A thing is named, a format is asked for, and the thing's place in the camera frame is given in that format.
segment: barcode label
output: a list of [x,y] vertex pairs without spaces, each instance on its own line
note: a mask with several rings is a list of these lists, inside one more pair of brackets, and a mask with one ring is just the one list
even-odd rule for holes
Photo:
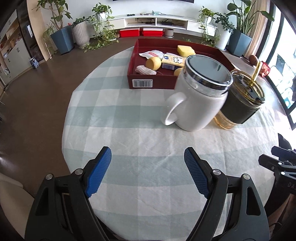
[[153,80],[132,80],[134,88],[152,88]]
[[175,65],[172,65],[172,64],[162,64],[162,66],[164,69],[170,69],[170,70],[175,70],[177,68],[181,68],[181,67],[177,67]]

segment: white shelf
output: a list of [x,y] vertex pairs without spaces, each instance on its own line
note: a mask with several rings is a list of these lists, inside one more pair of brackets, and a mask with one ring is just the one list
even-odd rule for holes
[[[141,18],[152,18],[153,23],[145,24],[139,23]],[[182,25],[162,25],[160,21],[173,22],[174,24],[184,24]],[[158,27],[158,28],[173,28],[176,31],[181,31],[182,33],[187,33],[190,35],[200,36],[204,30],[200,27],[202,23],[198,22],[193,18],[186,18],[183,16],[173,16],[173,15],[139,15],[135,14],[134,16],[119,15],[114,16],[113,19],[109,20],[111,25],[114,25],[114,29],[124,29],[124,28],[139,28],[139,27]],[[206,31],[209,36],[214,36],[217,27],[211,24],[206,25]]]
[[131,27],[156,27],[155,23],[152,24],[145,24],[145,23],[128,23],[126,24],[126,28]]
[[158,27],[158,28],[177,28],[177,29],[184,29],[184,30],[186,30],[186,28],[184,26],[180,26],[180,25],[174,26],[174,25],[157,24],[156,27]]

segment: mug handle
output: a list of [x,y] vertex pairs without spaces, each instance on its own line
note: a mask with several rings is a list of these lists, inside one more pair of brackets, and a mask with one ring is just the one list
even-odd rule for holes
[[161,122],[168,126],[170,124],[173,124],[175,121],[177,121],[178,117],[175,113],[172,113],[174,109],[184,102],[187,99],[186,95],[182,92],[177,92],[172,94],[165,102],[165,106],[163,108],[163,114],[160,118]]

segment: blue planter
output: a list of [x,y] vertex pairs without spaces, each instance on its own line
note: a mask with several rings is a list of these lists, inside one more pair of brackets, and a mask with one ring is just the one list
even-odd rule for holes
[[61,54],[69,53],[74,49],[72,27],[70,25],[54,32],[51,38]]
[[235,29],[230,36],[228,51],[236,56],[242,56],[248,48],[252,38]]

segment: red box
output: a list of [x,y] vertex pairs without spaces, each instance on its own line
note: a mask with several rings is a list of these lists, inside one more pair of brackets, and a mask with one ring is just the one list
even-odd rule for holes
[[120,37],[138,37],[140,36],[140,28],[121,29],[119,31]]
[[133,87],[133,80],[153,80],[152,89],[174,89],[177,81],[177,77],[174,76],[174,71],[170,69],[159,68],[156,75],[150,74],[137,74],[135,68],[139,65],[145,65],[147,59],[139,55],[139,53],[145,53],[151,50],[159,50],[163,53],[173,53],[178,54],[177,46],[187,45],[191,46],[196,54],[202,54],[211,57],[221,64],[223,64],[229,71],[234,70],[235,67],[232,63],[225,57],[225,55],[218,49],[179,40],[172,39],[153,39],[153,38],[143,38],[138,39],[128,66],[128,84],[130,89],[141,89]]
[[162,37],[163,29],[162,28],[143,28],[142,34],[145,37]]

